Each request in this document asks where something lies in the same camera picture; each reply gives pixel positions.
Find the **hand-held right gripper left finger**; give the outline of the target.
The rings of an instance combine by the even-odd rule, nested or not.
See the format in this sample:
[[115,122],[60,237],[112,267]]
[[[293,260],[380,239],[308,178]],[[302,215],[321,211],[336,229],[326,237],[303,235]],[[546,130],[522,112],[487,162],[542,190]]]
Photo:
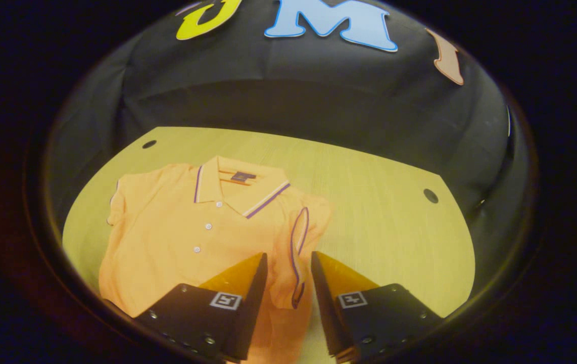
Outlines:
[[199,362],[242,362],[268,274],[266,253],[236,263],[198,286],[182,283],[134,320]]

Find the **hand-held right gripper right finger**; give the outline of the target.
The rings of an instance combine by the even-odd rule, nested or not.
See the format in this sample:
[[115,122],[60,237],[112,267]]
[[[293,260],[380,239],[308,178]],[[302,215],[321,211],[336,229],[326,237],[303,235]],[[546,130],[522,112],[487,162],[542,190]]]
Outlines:
[[311,272],[328,354],[336,362],[387,362],[427,338],[443,318],[397,283],[379,285],[315,251]]

